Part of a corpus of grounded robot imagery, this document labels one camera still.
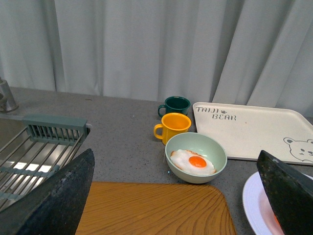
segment dish rack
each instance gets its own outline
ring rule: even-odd
[[[69,163],[89,133],[87,120],[32,114],[0,149],[0,211]]]

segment white plate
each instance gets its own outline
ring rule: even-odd
[[[259,172],[251,175],[245,183],[243,205],[250,226],[255,234],[284,235],[274,219],[274,213],[264,191]]]

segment dark green mug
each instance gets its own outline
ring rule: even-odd
[[[188,109],[190,107],[190,101],[181,96],[171,96],[168,97],[164,104],[161,104],[157,109],[157,114],[160,117],[163,117],[168,113],[180,113],[180,114],[188,114]],[[160,113],[160,109],[165,108],[165,114]]]

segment yellow mug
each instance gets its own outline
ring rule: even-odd
[[[180,133],[187,132],[191,126],[191,120],[184,114],[169,113],[162,117],[162,124],[157,124],[154,127],[153,133],[157,139],[162,140],[163,144]],[[157,134],[157,129],[162,129],[162,135]]]

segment mug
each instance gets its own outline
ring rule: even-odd
[[[161,122],[162,124],[155,125],[153,133],[157,139],[162,140],[163,144],[166,144],[171,137],[187,132],[191,126],[190,118],[179,113],[165,114]],[[157,129],[162,129],[162,135],[157,134]]]
[[[157,109],[157,114],[160,117],[163,117],[163,114],[160,114],[160,109],[165,108],[165,113],[180,113],[187,115],[188,109],[190,106],[190,101],[184,97],[181,96],[171,96],[168,97],[165,102],[165,104],[161,104]]]

